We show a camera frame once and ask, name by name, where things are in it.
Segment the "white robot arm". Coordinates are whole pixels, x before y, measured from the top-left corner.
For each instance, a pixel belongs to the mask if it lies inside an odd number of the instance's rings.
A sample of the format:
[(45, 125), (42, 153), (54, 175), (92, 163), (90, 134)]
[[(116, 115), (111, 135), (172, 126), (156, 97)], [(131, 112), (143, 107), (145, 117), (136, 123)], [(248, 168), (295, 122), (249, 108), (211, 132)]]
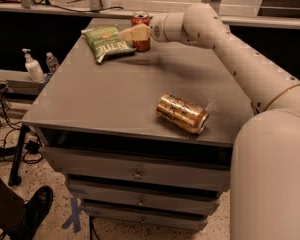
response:
[(233, 146), (230, 239), (300, 240), (300, 80), (233, 35), (204, 3), (119, 36), (195, 41), (217, 55), (258, 112)]

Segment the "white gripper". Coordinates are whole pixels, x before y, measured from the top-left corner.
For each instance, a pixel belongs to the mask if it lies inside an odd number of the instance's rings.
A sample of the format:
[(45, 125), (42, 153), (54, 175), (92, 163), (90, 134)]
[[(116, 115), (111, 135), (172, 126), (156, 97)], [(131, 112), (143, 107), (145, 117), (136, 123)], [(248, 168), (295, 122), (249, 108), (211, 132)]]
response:
[(157, 42), (170, 42), (166, 33), (168, 14), (158, 14), (152, 17), (149, 27), (137, 24), (119, 32), (119, 39), (123, 41), (146, 41), (151, 37)]

